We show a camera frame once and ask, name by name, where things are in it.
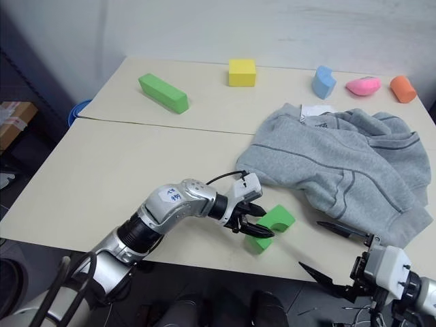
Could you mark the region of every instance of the cardboard box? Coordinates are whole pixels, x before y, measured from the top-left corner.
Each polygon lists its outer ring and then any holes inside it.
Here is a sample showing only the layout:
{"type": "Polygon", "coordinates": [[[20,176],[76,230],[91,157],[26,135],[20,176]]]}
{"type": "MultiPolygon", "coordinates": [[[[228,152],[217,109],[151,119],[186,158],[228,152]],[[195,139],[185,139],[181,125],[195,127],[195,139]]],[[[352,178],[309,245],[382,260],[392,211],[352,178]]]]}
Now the cardboard box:
{"type": "Polygon", "coordinates": [[[3,102],[1,106],[14,108],[14,113],[0,126],[0,153],[19,135],[20,127],[24,127],[24,123],[28,124],[38,111],[31,102],[3,102]]]}

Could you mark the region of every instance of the green foam block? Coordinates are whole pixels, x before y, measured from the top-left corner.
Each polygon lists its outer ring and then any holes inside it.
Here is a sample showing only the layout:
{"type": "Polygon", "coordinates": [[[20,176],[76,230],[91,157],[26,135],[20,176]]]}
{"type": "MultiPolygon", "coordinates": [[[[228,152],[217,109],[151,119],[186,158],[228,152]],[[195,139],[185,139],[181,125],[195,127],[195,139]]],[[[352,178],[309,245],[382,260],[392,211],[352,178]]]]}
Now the green foam block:
{"type": "MultiPolygon", "coordinates": [[[[294,222],[295,218],[288,213],[285,208],[278,205],[259,219],[257,224],[267,227],[270,230],[284,232],[294,222]]],[[[272,238],[257,238],[252,236],[247,236],[247,240],[258,253],[265,251],[273,242],[272,238]]]]}
{"type": "Polygon", "coordinates": [[[188,97],[185,92],[176,89],[153,74],[143,75],[138,80],[145,94],[169,109],[178,114],[188,109],[188,97]]]}

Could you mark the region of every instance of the white wall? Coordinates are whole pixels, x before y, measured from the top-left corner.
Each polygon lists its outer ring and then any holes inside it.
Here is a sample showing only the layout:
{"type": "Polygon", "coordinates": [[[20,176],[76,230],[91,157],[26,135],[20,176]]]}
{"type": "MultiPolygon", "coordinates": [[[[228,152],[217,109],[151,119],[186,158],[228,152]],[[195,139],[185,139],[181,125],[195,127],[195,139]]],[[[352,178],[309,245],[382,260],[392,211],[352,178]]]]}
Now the white wall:
{"type": "Polygon", "coordinates": [[[424,104],[436,98],[435,0],[1,0],[1,6],[77,102],[94,96],[124,56],[218,63],[250,57],[258,65],[405,74],[424,104]]]}

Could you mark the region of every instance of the blue bucket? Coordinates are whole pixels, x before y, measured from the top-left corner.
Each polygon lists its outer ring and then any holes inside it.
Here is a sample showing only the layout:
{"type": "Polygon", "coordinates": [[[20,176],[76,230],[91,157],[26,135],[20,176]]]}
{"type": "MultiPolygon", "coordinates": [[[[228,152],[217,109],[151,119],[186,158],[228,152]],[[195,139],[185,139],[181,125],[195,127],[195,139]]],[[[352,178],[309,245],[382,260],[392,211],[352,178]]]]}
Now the blue bucket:
{"type": "Polygon", "coordinates": [[[79,104],[76,104],[71,109],[71,111],[69,112],[69,115],[68,115],[68,127],[71,127],[71,125],[73,125],[73,122],[76,120],[76,118],[79,117],[79,112],[81,112],[84,107],[88,106],[88,104],[89,104],[89,102],[91,102],[91,100],[92,99],[80,102],[79,104]]]}

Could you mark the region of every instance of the white table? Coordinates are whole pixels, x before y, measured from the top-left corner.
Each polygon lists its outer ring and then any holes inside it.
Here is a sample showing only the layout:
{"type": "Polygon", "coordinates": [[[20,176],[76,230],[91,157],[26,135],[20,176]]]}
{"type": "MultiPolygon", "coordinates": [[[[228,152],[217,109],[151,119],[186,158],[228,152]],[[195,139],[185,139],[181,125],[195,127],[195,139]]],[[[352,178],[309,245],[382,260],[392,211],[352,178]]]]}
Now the white table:
{"type": "MultiPolygon", "coordinates": [[[[0,223],[0,236],[88,251],[129,219],[154,188],[188,177],[208,181],[233,170],[251,138],[78,119],[0,223]]],[[[429,157],[436,167],[436,151],[429,151],[429,157]]],[[[229,178],[215,186],[225,192],[231,182],[229,178]]],[[[433,183],[429,199],[435,197],[433,183]]],[[[296,218],[262,255],[250,252],[242,234],[233,234],[212,219],[188,218],[147,259],[311,280],[297,263],[302,261],[337,283],[351,282],[352,265],[365,247],[317,226],[315,221],[326,217],[311,208],[301,192],[265,187],[256,203],[266,210],[282,204],[296,218]]],[[[429,211],[436,215],[432,201],[429,211]]],[[[406,248],[414,270],[434,279],[435,235],[433,223],[406,248]]]]}
{"type": "Polygon", "coordinates": [[[81,116],[104,121],[254,134],[260,123],[285,102],[330,104],[339,111],[362,108],[369,114],[386,111],[418,130],[427,149],[435,149],[435,126],[418,98],[409,104],[396,100],[392,77],[379,76],[382,88],[369,97],[350,93],[345,84],[364,74],[334,72],[332,95],[318,98],[311,88],[315,72],[305,69],[257,67],[255,87],[229,87],[228,65],[126,58],[81,116]],[[186,92],[189,109],[176,114],[149,99],[138,78],[153,73],[186,92]]]}

